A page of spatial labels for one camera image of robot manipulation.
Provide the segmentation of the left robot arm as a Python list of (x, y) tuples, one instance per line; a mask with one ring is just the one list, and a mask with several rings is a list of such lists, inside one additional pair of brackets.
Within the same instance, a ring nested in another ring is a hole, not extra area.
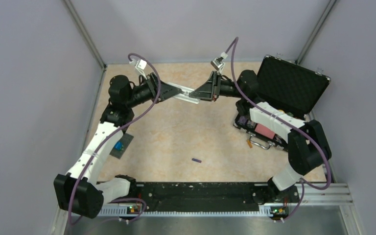
[(159, 81), (155, 73), (146, 77), (140, 75), (139, 79), (139, 85), (125, 75), (116, 75), (110, 80), (108, 105), (93, 138), (67, 173), (54, 179), (60, 209), (95, 218), (103, 205), (118, 198), (132, 202), (137, 197), (134, 178), (116, 176), (98, 183), (99, 174), (128, 126), (137, 120), (132, 110), (134, 107), (150, 100), (156, 104), (183, 92), (176, 86)]

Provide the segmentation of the white remote control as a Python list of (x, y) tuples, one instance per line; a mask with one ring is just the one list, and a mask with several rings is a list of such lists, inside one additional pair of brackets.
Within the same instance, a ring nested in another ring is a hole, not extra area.
[(178, 100), (182, 100), (182, 101), (186, 101), (186, 102), (189, 102), (189, 103), (193, 103), (193, 104), (199, 104), (200, 103), (200, 99), (192, 98), (192, 97), (189, 96), (189, 94), (191, 92), (193, 92), (194, 89), (188, 88), (188, 87), (185, 87), (185, 86), (182, 86), (182, 85), (174, 84), (174, 83), (168, 83), (168, 84), (173, 86), (173, 87), (179, 88), (181, 90), (181, 92), (179, 94), (173, 96), (173, 98), (178, 99)]

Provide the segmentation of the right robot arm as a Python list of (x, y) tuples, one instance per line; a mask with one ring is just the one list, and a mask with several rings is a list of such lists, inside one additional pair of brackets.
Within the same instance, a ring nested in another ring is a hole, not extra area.
[(188, 93), (202, 101), (216, 101), (220, 96), (236, 97), (237, 112), (250, 121), (260, 124), (284, 140), (288, 162), (283, 169), (268, 180), (268, 197), (280, 202), (287, 196), (287, 189), (303, 179), (313, 169), (327, 164), (331, 158), (328, 140), (320, 122), (304, 121), (273, 107), (259, 93), (258, 75), (244, 70), (238, 79), (229, 79), (212, 71), (208, 80)]

